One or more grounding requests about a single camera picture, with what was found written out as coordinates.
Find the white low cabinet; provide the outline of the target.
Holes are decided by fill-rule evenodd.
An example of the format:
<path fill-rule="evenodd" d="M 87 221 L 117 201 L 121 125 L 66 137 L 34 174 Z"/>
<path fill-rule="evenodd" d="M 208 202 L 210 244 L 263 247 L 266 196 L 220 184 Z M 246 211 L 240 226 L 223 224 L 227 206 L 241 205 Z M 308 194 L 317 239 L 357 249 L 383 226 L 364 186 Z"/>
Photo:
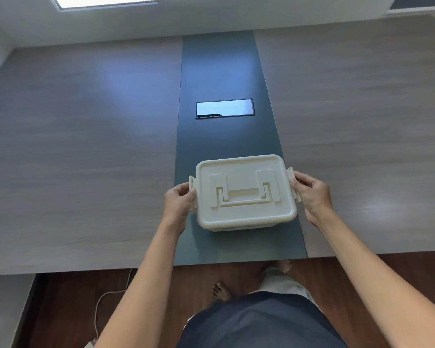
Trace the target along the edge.
<path fill-rule="evenodd" d="M 12 348 L 35 274 L 0 275 L 0 348 Z"/>

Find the person's left hand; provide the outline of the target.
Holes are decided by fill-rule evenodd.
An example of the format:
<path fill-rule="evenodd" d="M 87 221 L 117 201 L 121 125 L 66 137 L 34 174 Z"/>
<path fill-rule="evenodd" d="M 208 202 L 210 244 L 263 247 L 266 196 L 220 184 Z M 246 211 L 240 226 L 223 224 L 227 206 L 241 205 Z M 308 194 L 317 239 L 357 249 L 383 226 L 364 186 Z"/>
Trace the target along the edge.
<path fill-rule="evenodd" d="M 167 191 L 161 227 L 179 237 L 186 228 L 186 220 L 196 197 L 196 190 L 191 187 L 187 195 L 171 195 L 170 190 Z"/>

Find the dark blue shirt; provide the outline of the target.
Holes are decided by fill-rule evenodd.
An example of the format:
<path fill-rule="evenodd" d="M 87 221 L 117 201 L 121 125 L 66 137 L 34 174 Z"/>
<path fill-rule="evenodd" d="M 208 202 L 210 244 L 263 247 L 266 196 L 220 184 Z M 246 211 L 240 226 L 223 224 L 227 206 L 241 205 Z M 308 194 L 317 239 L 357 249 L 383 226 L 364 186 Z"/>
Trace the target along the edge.
<path fill-rule="evenodd" d="M 176 348 L 348 348 L 323 312 L 297 294 L 217 300 L 186 323 Z"/>

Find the bright window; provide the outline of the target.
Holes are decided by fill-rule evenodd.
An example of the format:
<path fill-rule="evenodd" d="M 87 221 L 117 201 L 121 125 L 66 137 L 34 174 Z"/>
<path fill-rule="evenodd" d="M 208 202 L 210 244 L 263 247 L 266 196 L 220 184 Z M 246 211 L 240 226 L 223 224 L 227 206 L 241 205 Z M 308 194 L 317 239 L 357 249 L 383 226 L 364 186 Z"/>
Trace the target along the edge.
<path fill-rule="evenodd" d="M 60 11 L 156 4 L 158 0 L 52 0 Z"/>

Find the beige trousers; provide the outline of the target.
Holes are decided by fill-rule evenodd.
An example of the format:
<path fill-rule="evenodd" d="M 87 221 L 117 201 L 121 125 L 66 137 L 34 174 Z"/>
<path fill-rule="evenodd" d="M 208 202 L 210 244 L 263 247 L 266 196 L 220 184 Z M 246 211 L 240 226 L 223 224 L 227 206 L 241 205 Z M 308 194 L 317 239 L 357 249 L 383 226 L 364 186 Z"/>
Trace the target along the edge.
<path fill-rule="evenodd" d="M 300 295 L 317 305 L 309 291 L 280 269 L 270 266 L 262 272 L 262 282 L 255 292 Z"/>

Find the person's right forearm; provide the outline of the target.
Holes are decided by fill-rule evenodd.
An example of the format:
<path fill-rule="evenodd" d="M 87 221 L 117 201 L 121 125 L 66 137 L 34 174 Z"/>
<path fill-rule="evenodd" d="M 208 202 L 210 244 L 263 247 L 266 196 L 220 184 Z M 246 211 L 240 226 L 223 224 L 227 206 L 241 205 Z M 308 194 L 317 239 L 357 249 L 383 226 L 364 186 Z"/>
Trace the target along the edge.
<path fill-rule="evenodd" d="M 373 253 L 332 210 L 308 221 L 326 238 L 392 348 L 435 348 L 435 304 Z"/>

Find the white plastic lidded storage box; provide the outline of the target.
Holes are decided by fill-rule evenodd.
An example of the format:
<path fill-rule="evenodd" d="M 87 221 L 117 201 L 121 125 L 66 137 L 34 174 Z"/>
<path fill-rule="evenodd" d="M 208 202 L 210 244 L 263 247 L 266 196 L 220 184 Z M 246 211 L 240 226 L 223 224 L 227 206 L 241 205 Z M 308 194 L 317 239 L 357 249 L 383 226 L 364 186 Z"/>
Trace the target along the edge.
<path fill-rule="evenodd" d="M 294 177 L 275 154 L 202 161 L 189 177 L 197 193 L 192 210 L 199 226 L 212 232 L 290 222 L 302 201 L 290 186 Z"/>

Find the person's left foot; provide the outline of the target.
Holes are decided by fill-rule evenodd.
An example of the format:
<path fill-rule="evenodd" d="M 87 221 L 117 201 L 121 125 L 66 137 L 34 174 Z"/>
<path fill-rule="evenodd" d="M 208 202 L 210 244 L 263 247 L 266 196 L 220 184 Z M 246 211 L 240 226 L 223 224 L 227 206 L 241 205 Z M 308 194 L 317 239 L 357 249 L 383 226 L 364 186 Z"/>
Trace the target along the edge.
<path fill-rule="evenodd" d="M 215 283 L 211 290 L 212 302 L 211 304 L 221 304 L 237 299 L 234 294 L 223 282 Z"/>

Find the person's right hand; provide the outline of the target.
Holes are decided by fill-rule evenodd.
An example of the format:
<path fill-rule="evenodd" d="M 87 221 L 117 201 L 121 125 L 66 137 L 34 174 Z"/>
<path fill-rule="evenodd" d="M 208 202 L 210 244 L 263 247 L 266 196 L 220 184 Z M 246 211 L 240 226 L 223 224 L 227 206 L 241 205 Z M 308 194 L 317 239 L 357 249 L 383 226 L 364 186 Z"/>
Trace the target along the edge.
<path fill-rule="evenodd" d="M 329 186 L 316 179 L 313 187 L 306 187 L 297 184 L 294 178 L 290 180 L 290 186 L 300 194 L 308 221 L 321 230 L 335 215 Z"/>

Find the person's left forearm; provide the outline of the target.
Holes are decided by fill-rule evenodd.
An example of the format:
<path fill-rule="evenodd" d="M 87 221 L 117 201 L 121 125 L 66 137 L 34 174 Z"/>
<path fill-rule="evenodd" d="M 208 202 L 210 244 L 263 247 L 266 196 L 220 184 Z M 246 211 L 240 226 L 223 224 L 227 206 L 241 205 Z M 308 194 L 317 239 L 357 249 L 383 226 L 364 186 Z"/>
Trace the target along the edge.
<path fill-rule="evenodd" d="M 177 243 L 184 227 L 163 220 L 94 348 L 158 348 Z"/>

